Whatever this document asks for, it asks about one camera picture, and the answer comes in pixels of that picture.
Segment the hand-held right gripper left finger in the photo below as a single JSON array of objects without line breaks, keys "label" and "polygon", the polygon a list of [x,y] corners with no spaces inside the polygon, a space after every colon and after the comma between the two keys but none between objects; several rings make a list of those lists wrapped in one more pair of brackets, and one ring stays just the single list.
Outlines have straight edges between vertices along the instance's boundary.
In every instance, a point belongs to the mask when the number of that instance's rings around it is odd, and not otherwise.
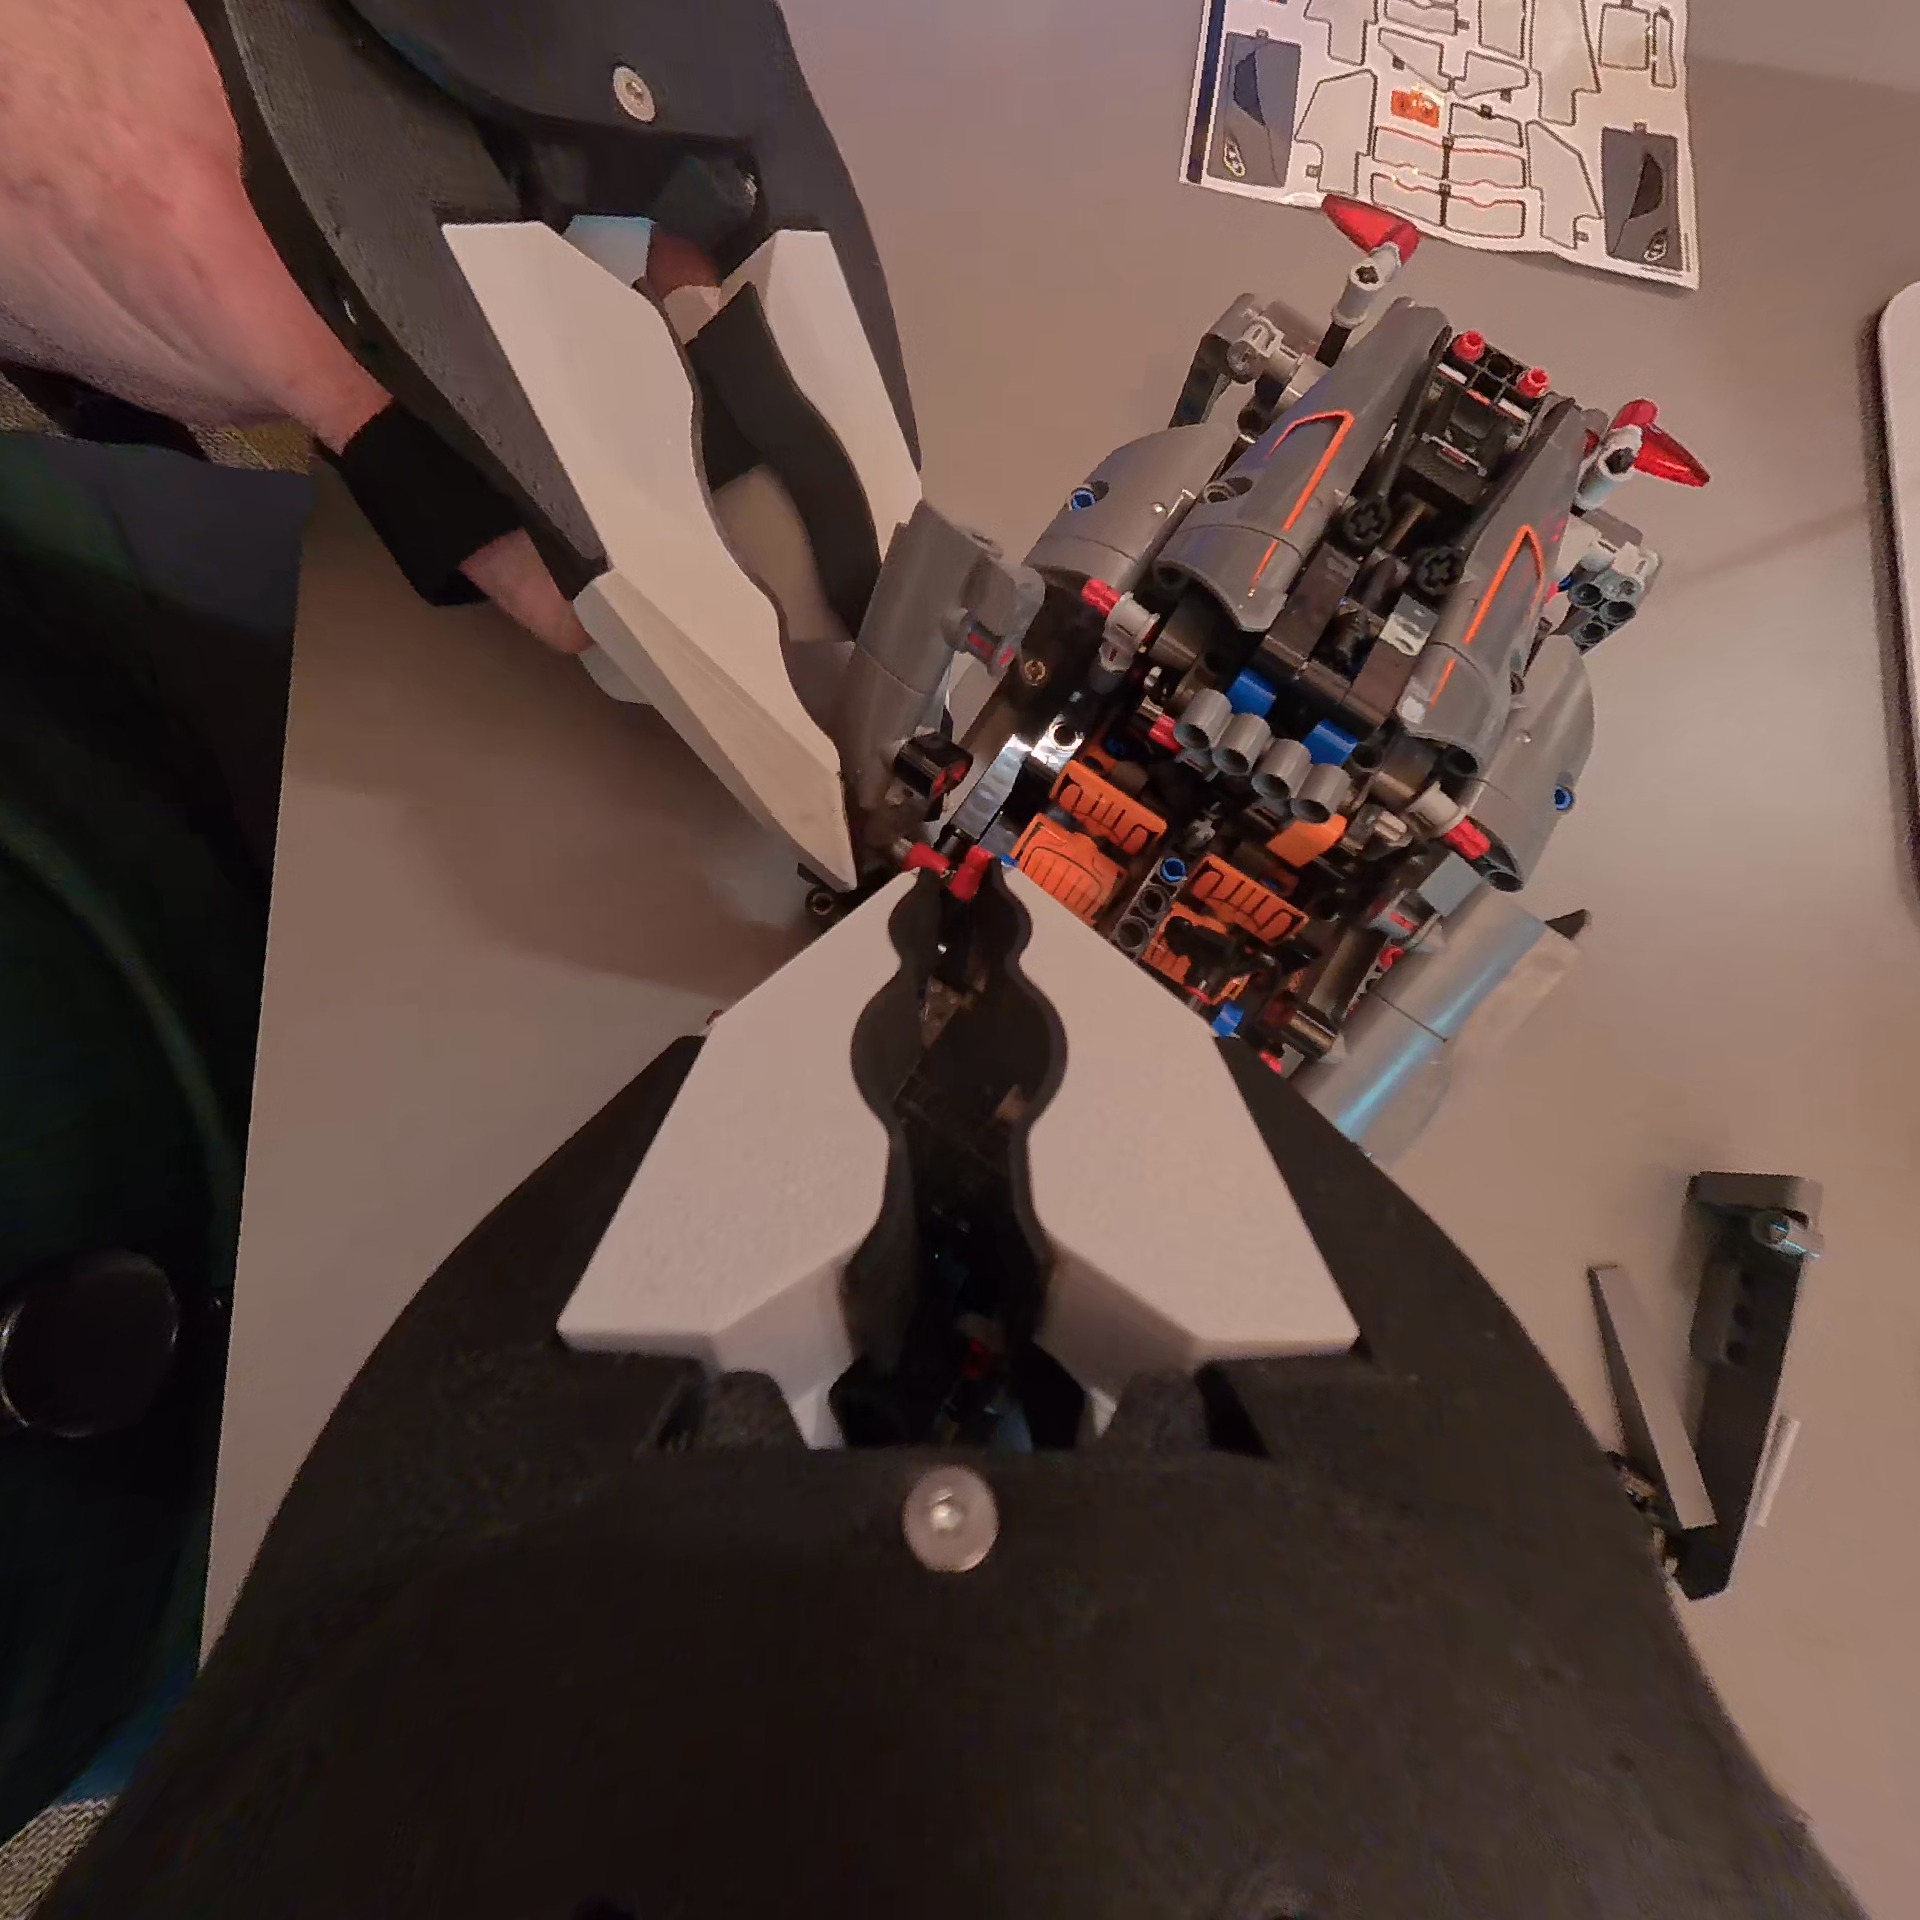
[{"label": "hand-held right gripper left finger", "polygon": [[765,1373],[808,1442],[840,1442],[840,1281],[891,1166],[852,1047],[900,976],[891,916],[913,888],[896,874],[721,1008],[555,1319],[566,1347]]}]

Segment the dark grey lego panel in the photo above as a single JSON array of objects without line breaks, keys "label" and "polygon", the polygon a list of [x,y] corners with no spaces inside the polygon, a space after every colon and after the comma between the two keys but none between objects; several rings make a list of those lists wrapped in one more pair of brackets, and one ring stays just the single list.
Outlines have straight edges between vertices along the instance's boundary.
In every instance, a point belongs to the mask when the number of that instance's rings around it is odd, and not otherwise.
[{"label": "dark grey lego panel", "polygon": [[1808,1271],[1822,1257],[1822,1186],[1699,1168],[1687,1204],[1706,1236],[1693,1304],[1693,1390],[1668,1376],[1661,1335],[1622,1263],[1585,1271],[1622,1442],[1616,1483],[1687,1600],[1733,1585]]}]

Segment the black badge reel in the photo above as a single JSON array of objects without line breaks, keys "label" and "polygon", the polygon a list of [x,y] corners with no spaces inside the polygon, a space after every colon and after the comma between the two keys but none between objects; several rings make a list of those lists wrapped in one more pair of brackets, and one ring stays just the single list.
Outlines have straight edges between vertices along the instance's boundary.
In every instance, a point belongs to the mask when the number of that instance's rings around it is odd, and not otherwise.
[{"label": "black badge reel", "polygon": [[63,1442],[132,1429],[174,1373],[181,1329],[181,1294],[146,1253],[24,1271],[0,1304],[0,1429]]}]

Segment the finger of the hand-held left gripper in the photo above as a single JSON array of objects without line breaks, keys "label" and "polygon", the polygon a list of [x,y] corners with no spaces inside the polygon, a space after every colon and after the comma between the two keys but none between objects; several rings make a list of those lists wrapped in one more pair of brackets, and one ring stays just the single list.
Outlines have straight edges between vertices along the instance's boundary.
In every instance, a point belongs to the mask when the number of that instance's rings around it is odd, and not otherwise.
[{"label": "finger of the hand-held left gripper", "polygon": [[589,637],[755,821],[852,891],[840,757],[784,678],[778,602],[712,511],[678,332],[545,226],[443,240],[608,551],[573,602]]},{"label": "finger of the hand-held left gripper", "polygon": [[662,314],[721,428],[721,479],[765,470],[809,542],[891,542],[920,510],[911,414],[819,227],[778,227],[718,283],[683,283]]}]

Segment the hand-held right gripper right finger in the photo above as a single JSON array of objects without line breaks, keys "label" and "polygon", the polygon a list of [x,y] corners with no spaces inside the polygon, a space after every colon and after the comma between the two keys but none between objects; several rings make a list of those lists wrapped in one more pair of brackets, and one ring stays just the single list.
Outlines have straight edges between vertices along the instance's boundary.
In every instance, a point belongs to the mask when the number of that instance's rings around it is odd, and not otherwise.
[{"label": "hand-held right gripper right finger", "polygon": [[1023,1135],[1038,1347],[1101,1405],[1143,1373],[1347,1354],[1357,1319],[1218,1039],[1030,874],[1002,874],[1023,909],[1018,980],[1065,1029]]}]

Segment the lego sticker sheet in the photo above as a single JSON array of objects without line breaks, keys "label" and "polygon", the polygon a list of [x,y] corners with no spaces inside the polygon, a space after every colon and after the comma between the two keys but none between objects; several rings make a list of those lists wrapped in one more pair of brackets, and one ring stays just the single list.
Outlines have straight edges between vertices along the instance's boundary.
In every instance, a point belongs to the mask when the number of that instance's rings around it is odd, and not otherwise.
[{"label": "lego sticker sheet", "polygon": [[1214,0],[1183,178],[1699,283],[1687,0]]}]

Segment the white stand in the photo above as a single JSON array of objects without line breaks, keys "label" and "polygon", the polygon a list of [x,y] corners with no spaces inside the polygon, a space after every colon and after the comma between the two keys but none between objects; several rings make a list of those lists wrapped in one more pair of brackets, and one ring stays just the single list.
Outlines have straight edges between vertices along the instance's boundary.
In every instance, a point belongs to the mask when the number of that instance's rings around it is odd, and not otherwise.
[{"label": "white stand", "polygon": [[1905,637],[1909,741],[1920,741],[1920,283],[1905,283],[1876,327],[1886,517],[1897,551],[1897,612]]}]

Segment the grey lego car model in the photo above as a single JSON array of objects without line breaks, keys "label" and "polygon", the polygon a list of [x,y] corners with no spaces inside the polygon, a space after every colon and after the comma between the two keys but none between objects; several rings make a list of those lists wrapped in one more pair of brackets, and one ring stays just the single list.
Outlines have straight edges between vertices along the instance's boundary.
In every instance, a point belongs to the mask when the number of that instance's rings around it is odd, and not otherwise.
[{"label": "grey lego car model", "polygon": [[1652,398],[1386,297],[1422,234],[1318,195],[1357,250],[1318,351],[1238,297],[1168,428],[1030,547],[1046,608],[882,874],[1004,865],[1393,1166],[1574,971],[1519,908],[1591,761],[1591,646],[1661,572],[1610,511],[1706,486]]}]

